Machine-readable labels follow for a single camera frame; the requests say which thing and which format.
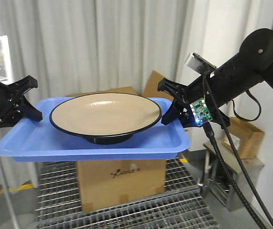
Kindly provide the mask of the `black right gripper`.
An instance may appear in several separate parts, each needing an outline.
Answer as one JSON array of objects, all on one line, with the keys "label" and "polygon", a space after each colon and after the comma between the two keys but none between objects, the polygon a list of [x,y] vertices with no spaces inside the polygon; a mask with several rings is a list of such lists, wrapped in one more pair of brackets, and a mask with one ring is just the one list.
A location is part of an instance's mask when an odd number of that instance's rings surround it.
[{"label": "black right gripper", "polygon": [[178,101],[173,100],[167,112],[162,116],[162,124],[168,125],[175,119],[179,119],[184,128],[198,127],[195,123],[190,104],[200,98],[204,98],[213,117],[211,122],[217,123],[222,127],[228,127],[230,125],[230,118],[219,109],[226,102],[220,100],[215,92],[208,90],[209,88],[212,89],[212,85],[207,85],[207,83],[208,80],[203,79],[202,76],[198,77],[188,86],[166,78],[159,81],[157,91],[165,92],[173,98],[180,98]]}]

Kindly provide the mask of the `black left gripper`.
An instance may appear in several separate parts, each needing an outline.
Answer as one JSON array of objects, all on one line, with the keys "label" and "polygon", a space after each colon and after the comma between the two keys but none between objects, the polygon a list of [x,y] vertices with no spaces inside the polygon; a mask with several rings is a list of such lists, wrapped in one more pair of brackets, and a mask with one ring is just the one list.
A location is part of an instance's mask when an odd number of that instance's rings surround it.
[{"label": "black left gripper", "polygon": [[0,82],[0,127],[13,127],[23,116],[36,122],[42,120],[42,112],[24,96],[34,88],[38,88],[38,81],[30,75],[10,86]]}]

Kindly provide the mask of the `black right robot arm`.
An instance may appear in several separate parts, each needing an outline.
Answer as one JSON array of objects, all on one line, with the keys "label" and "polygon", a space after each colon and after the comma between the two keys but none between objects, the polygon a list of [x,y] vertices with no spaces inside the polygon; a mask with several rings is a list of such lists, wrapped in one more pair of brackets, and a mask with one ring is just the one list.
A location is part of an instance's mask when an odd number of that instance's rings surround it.
[{"label": "black right robot arm", "polygon": [[239,52],[220,67],[215,67],[197,53],[190,53],[186,65],[200,76],[189,85],[163,78],[158,91],[173,97],[168,111],[162,116],[167,125],[179,119],[183,127],[198,127],[191,104],[204,99],[212,115],[212,122],[230,125],[230,119],[219,107],[263,81],[273,88],[273,30],[262,28],[249,34]]}]

